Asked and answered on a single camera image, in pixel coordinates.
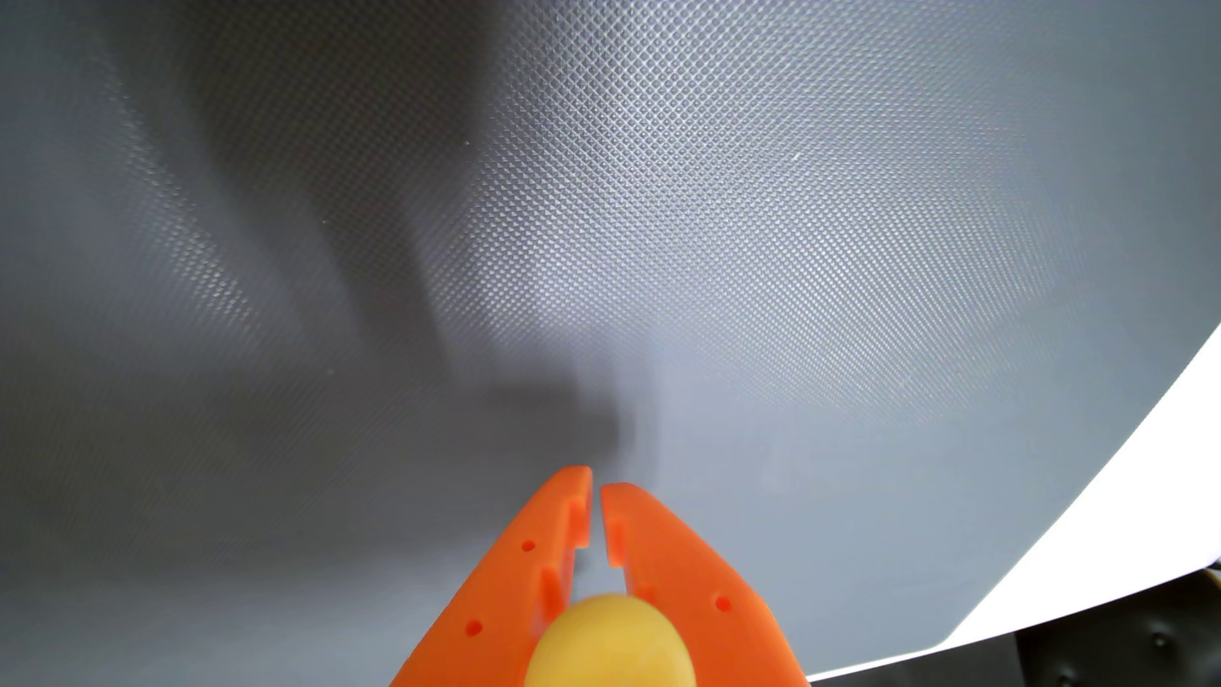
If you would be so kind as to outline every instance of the yellow object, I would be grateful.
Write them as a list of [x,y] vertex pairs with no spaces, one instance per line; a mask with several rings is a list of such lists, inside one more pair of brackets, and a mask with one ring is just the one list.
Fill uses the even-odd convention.
[[604,594],[573,604],[547,627],[525,687],[695,687],[695,669],[662,611]]

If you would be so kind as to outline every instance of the orange robotic gripper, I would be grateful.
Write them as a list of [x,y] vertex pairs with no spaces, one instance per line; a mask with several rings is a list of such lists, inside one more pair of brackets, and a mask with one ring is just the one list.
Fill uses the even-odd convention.
[[[547,626],[567,608],[576,548],[589,545],[593,476],[548,480],[475,566],[391,687],[521,687]],[[657,499],[602,488],[612,567],[628,594],[661,611],[690,654],[698,687],[807,687],[763,599]]]

